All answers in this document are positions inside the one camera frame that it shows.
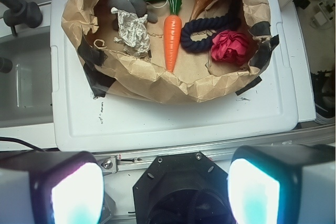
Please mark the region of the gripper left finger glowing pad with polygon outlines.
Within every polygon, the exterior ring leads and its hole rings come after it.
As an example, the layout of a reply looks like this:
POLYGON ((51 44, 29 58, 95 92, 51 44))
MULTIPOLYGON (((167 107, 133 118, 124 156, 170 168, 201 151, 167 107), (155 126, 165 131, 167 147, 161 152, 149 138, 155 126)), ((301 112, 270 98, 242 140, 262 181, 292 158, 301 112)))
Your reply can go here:
POLYGON ((98 223, 103 194, 89 152, 1 152, 1 223, 98 223))

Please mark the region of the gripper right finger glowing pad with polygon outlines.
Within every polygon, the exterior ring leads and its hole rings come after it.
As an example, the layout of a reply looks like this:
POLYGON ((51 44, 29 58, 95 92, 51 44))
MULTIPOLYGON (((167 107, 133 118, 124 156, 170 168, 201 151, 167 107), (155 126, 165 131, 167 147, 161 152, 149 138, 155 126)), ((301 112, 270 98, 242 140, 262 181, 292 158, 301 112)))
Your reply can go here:
POLYGON ((228 198, 238 223, 335 223, 335 147, 241 146, 228 198))

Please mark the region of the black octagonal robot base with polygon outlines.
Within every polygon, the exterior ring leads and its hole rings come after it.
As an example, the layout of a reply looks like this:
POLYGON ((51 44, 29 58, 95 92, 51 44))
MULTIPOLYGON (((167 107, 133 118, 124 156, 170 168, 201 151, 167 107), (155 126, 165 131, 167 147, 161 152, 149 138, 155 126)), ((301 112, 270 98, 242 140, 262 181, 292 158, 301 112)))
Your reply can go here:
POLYGON ((158 156, 133 186, 137 223, 236 223, 228 173, 201 152, 158 156))

